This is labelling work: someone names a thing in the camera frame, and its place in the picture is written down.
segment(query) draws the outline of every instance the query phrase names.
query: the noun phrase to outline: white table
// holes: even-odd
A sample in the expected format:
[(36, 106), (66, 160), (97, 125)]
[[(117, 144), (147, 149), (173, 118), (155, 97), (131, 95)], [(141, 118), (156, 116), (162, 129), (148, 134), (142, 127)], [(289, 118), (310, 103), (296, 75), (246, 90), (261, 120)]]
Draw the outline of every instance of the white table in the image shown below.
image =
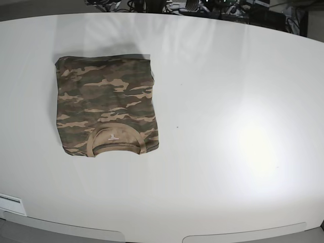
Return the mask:
[[(33, 218), (174, 243), (324, 219), (324, 44), (154, 14), (0, 23), (0, 193)], [(160, 147), (70, 156), (54, 63), (150, 54)]]

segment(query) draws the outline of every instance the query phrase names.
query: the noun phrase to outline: cable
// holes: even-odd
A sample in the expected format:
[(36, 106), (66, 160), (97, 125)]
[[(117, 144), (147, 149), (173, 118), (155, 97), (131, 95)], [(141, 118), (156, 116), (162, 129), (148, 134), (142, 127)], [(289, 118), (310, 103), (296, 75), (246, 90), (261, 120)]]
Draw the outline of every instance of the cable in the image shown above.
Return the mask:
[(170, 10), (168, 8), (168, 4), (165, 4), (164, 9), (166, 10), (166, 13), (169, 13), (170, 12)]
[(129, 0), (129, 1), (127, 2), (127, 6), (130, 8), (129, 12), (131, 12), (131, 11), (135, 11), (135, 8), (133, 7), (133, 3), (134, 3), (133, 0)]
[[(246, 9), (244, 9), (241, 5), (237, 6), (242, 12), (244, 12), (245, 14), (249, 14), (248, 11)], [(250, 24), (250, 17), (249, 19), (246, 20), (246, 24)]]
[(296, 22), (295, 22), (293, 19), (291, 19), (291, 18), (287, 18), (287, 21), (288, 21), (288, 20), (292, 21), (292, 22), (294, 23), (294, 25), (299, 29), (299, 25), (296, 24)]

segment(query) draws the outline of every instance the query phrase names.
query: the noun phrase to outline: floor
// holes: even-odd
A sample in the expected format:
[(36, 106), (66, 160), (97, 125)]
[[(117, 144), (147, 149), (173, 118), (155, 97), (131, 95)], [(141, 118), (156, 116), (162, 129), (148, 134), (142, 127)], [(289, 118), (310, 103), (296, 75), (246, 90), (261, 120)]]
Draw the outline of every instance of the floor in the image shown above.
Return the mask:
[[(282, 1), (272, 0), (272, 5)], [(273, 10), (280, 11), (281, 8), (282, 6), (277, 6)], [(99, 10), (93, 6), (86, 6), (84, 0), (0, 0), (0, 21), (43, 15), (95, 12)], [(309, 14), (308, 37), (324, 42), (323, 11)]]
[[(66, 234), (54, 233), (51, 231), (40, 230), (37, 228), (27, 227), (20, 224), (9, 223), (9, 227), (6, 228), (5, 235), (7, 237), (2, 237), (1, 228), (5, 224), (5, 220), (0, 219), (0, 242), (1, 243), (37, 243), (42, 242), (44, 239), (51, 239), (51, 242), (70, 242), (70, 240), (75, 240), (78, 242), (88, 243), (88, 242), (102, 242), (102, 243), (113, 243), (115, 241), (107, 240), (97, 240), (92, 238), (83, 238)], [(321, 227), (311, 230), (306, 230), (299, 233), (288, 234), (279, 237), (266, 238), (254, 241), (245, 241), (245, 243), (322, 243), (324, 239), (324, 231)]]

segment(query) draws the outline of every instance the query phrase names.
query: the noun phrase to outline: camouflage t-shirt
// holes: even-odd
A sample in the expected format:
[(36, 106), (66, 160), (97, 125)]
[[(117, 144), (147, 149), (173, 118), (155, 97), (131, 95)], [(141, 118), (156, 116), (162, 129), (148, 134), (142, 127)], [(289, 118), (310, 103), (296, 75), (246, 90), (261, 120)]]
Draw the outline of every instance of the camouflage t-shirt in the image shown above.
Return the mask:
[(70, 155), (158, 148), (150, 60), (62, 57), (56, 62), (57, 129)]

